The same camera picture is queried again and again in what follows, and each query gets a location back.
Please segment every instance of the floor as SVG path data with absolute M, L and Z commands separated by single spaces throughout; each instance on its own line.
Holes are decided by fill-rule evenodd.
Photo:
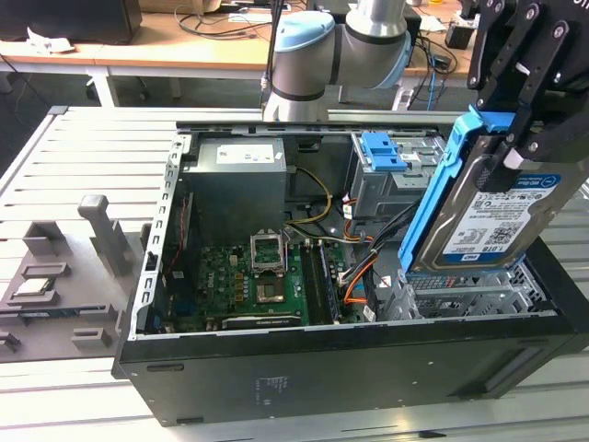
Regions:
M 86 76 L 25 75 L 30 84 L 51 105 L 97 106 L 86 95 Z M 0 175 L 27 143 L 48 107 L 27 87 L 21 75 L 11 74 L 12 92 L 0 94 Z M 141 87 L 134 77 L 117 77 L 115 84 L 121 106 L 256 108 L 260 99 L 260 83 L 255 80 L 214 80 L 182 78 L 182 98 L 173 99 L 166 78 L 144 78 L 150 98 L 142 101 Z M 420 99 L 429 93 L 423 89 Z M 349 102 L 338 103 L 338 89 L 328 87 L 325 100 L 330 109 L 389 110 L 394 90 L 351 88 Z M 463 111 L 473 102 L 474 95 L 465 88 L 448 88 L 435 103 L 437 111 Z M 416 100 L 412 109 L 425 110 L 426 101 Z

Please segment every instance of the wooden desk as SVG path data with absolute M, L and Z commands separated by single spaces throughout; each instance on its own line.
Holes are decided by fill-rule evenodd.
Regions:
M 445 0 L 442 5 L 423 7 L 418 12 L 437 16 L 446 22 L 459 8 L 458 0 Z M 194 20 L 189 19 L 186 24 L 194 25 Z M 242 27 L 243 23 L 222 21 L 203 26 L 202 30 L 220 32 Z M 259 27 L 258 31 L 262 37 L 270 37 L 270 25 Z M 20 72 L 91 76 L 101 104 L 117 106 L 116 92 L 110 80 L 112 76 L 259 79 L 266 67 L 268 42 L 253 32 L 251 34 L 255 38 L 209 40 L 180 29 L 172 14 L 144 14 L 142 27 L 130 45 L 76 44 L 76 52 L 40 55 L 24 42 L 0 41 L 0 53 Z M 444 44 L 444 33 L 430 33 L 428 37 Z M 454 53 L 458 68 L 448 81 L 462 85 L 468 74 L 472 50 Z M 10 68 L 0 61 L 0 71 L 10 71 Z M 425 55 L 417 50 L 404 78 L 410 85 L 411 81 L 426 74 Z M 178 80 L 172 80 L 172 91 L 173 95 L 179 94 Z
M 207 17 L 212 22 L 224 16 Z M 196 18 L 185 22 L 194 27 Z M 213 26 L 201 26 L 202 32 L 223 32 L 240 29 L 247 23 L 222 21 Z M 266 39 L 270 38 L 271 26 L 260 26 L 258 31 Z M 148 14 L 137 35 L 128 46 L 105 45 L 95 56 L 95 63 L 107 66 L 148 66 L 173 68 L 198 68 L 219 70 L 254 70 L 261 72 L 266 68 L 268 42 L 252 29 L 248 31 L 254 38 L 243 40 L 211 40 L 182 30 L 173 14 Z

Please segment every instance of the yellow wire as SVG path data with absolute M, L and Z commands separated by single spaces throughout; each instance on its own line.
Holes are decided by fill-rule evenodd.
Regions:
M 296 220 L 293 220 L 293 221 L 286 221 L 285 224 L 288 224 L 288 225 L 314 223 L 315 221 L 318 221 L 319 219 L 322 219 L 325 216 L 327 216 L 328 213 L 329 213 L 329 210 L 331 210 L 331 198 L 332 198 L 332 195 L 329 193 L 328 187 L 325 184 L 323 184 L 323 181 L 321 181 L 316 175 L 314 175 L 313 173 L 311 173 L 309 170 L 303 169 L 303 168 L 297 168 L 297 169 L 303 170 L 319 186 L 321 186 L 321 188 L 325 191 L 325 197 L 328 199 L 328 203 L 325 206 L 325 210 L 323 211 L 323 213 L 321 213 L 321 214 L 319 214 L 317 216 L 313 216 L 311 218 L 303 218 L 303 219 L 296 219 Z

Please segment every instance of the aluminum profile table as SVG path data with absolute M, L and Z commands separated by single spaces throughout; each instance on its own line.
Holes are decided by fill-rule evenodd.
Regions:
M 412 113 L 423 122 L 455 114 Z M 340 111 L 338 120 L 399 122 L 390 112 Z M 0 180 L 0 287 L 26 248 L 31 220 L 56 219 L 89 235 L 75 210 L 104 193 L 127 231 L 149 221 L 176 121 L 251 121 L 254 110 L 70 108 L 48 115 Z M 543 239 L 589 293 L 589 200 L 579 192 Z M 503 398 L 219 425 L 163 428 L 131 382 L 110 376 L 111 358 L 0 365 L 0 440 L 390 441 L 587 440 L 589 352 L 553 360 Z

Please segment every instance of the ram slot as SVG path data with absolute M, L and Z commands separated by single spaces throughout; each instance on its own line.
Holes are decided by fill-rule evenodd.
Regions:
M 340 311 L 338 309 L 338 300 L 336 298 L 335 289 L 333 288 L 333 283 L 331 281 L 329 261 L 323 244 L 315 245 L 313 248 L 313 256 L 316 267 L 318 267 L 318 281 L 321 287 L 321 293 L 323 294 L 324 298 L 327 299 L 331 322 L 335 322 L 340 319 Z
M 306 309 L 311 325 L 331 324 L 327 299 L 321 286 L 321 267 L 316 266 L 312 247 L 301 246 L 301 264 L 305 279 Z

